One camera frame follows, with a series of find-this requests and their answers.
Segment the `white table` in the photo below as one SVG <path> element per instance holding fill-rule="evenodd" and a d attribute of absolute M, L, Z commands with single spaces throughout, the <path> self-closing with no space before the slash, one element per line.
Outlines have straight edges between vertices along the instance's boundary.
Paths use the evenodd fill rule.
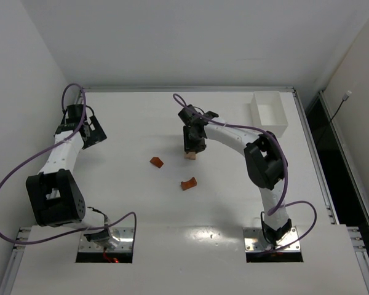
<path fill-rule="evenodd" d="M 251 92 L 181 94 L 228 122 L 252 123 Z M 286 201 L 308 200 L 318 212 L 315 229 L 301 241 L 304 262 L 246 263 L 242 228 L 260 226 L 260 192 L 244 158 L 220 143 L 207 141 L 196 161 L 183 158 L 181 108 L 172 92 L 88 93 L 108 139 L 80 153 L 74 177 L 86 204 L 112 220 L 137 213 L 133 263 L 74 263 L 79 234 L 27 246 L 12 294 L 367 294 L 346 227 L 330 223 L 295 98 L 281 96 Z M 152 166 L 152 157 L 164 166 Z M 193 176 L 197 187 L 183 192 L 180 181 Z M 287 210 L 302 234 L 311 209 Z M 132 226 L 131 218 L 122 226 Z M 210 238 L 208 230 L 220 235 Z M 64 231 L 33 227 L 30 239 Z"/>

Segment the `orange block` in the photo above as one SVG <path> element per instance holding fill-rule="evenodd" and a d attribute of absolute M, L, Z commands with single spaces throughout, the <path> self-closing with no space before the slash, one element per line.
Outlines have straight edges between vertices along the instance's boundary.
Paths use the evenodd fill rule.
<path fill-rule="evenodd" d="M 190 189 L 194 186 L 197 186 L 197 181 L 196 179 L 193 177 L 191 178 L 189 181 L 182 181 L 180 183 L 180 186 L 182 187 L 182 189 L 185 191 L 187 189 Z"/>
<path fill-rule="evenodd" d="M 156 167 L 159 167 L 159 168 L 161 168 L 161 166 L 163 166 L 164 165 L 164 163 L 160 160 L 160 158 L 158 158 L 158 157 L 153 157 L 151 160 L 150 160 L 150 162 L 154 165 L 154 166 L 156 166 Z"/>

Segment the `white wall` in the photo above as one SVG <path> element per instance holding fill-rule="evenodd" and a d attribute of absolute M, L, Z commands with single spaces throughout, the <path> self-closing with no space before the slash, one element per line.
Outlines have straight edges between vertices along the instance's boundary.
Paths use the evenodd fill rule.
<path fill-rule="evenodd" d="M 85 85 L 324 88 L 369 0 L 22 0 L 59 67 Z"/>
<path fill-rule="evenodd" d="M 326 103 L 332 112 L 346 90 L 351 90 L 352 96 L 334 120 L 369 196 L 369 21 L 325 91 Z"/>
<path fill-rule="evenodd" d="M 0 180 L 28 156 L 52 144 L 62 117 L 66 80 L 19 0 L 0 0 Z M 39 159 L 15 174 L 0 193 L 0 229 L 15 238 L 34 224 L 25 189 Z M 0 282 L 12 245 L 0 240 Z"/>

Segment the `metal plate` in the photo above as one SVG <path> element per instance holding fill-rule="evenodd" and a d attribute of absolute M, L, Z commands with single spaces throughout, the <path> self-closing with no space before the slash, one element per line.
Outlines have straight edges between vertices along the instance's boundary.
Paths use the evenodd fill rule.
<path fill-rule="evenodd" d="M 134 228 L 133 227 L 114 227 L 113 229 L 119 232 L 120 242 L 116 249 L 107 250 L 107 253 L 131 253 Z M 81 235 L 79 239 L 78 253 L 102 253 L 103 248 L 96 243 L 88 242 L 86 238 Z"/>
<path fill-rule="evenodd" d="M 279 246 L 285 246 L 288 243 L 295 241 L 298 238 L 298 231 L 295 227 L 291 228 L 280 241 L 277 242 L 277 248 Z M 270 244 L 266 243 L 263 237 L 263 232 L 260 227 L 245 227 L 244 228 L 245 239 L 245 251 L 246 253 L 259 253 L 271 249 Z M 282 249 L 283 253 L 300 253 L 300 242 L 295 242 L 286 249 Z"/>

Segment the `white box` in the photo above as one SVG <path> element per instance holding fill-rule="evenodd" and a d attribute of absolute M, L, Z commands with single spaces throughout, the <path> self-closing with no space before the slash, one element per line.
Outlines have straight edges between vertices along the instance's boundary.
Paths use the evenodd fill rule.
<path fill-rule="evenodd" d="M 288 126 L 280 92 L 255 91 L 250 103 L 254 127 L 273 132 L 282 137 Z"/>

